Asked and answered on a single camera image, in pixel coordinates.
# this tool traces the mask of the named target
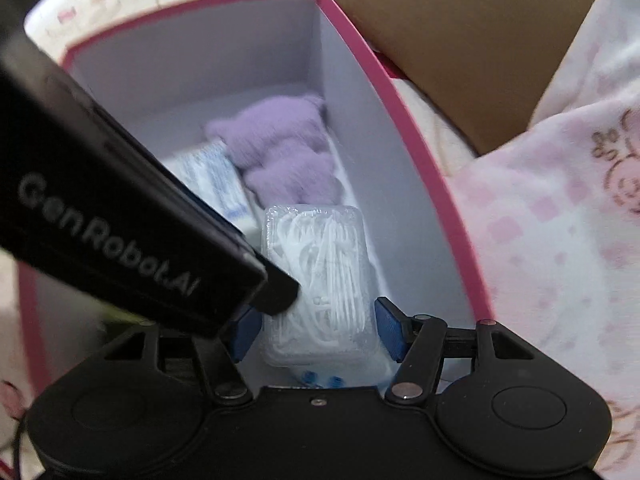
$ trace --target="pink box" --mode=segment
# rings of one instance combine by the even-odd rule
[[[391,80],[333,0],[188,2],[74,46],[64,66],[157,158],[202,142],[206,121],[267,96],[322,94],[344,203],[365,219],[372,296],[450,326],[491,317],[444,179]],[[95,349],[99,302],[26,266],[20,296],[39,392]],[[443,378],[452,375],[446,369]]]

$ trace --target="metal bolt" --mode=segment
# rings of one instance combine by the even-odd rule
[[[247,393],[246,386],[242,383],[222,383],[216,386],[215,393],[225,400],[236,400]]]
[[[400,399],[415,399],[422,395],[422,388],[416,383],[398,383],[391,387],[391,393]]]

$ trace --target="transparent plastic case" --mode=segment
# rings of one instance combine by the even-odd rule
[[[350,206],[272,206],[263,249],[300,283],[285,314],[264,316],[263,353],[274,366],[357,362],[375,352],[362,214]]]

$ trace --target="purple plush toy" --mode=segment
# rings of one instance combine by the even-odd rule
[[[225,141],[231,162],[263,207],[334,205],[340,186],[334,177],[317,95],[271,97],[229,120],[211,121],[207,137]]]

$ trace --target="brown surface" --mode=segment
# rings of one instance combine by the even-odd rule
[[[336,0],[470,139],[523,132],[593,0]]]

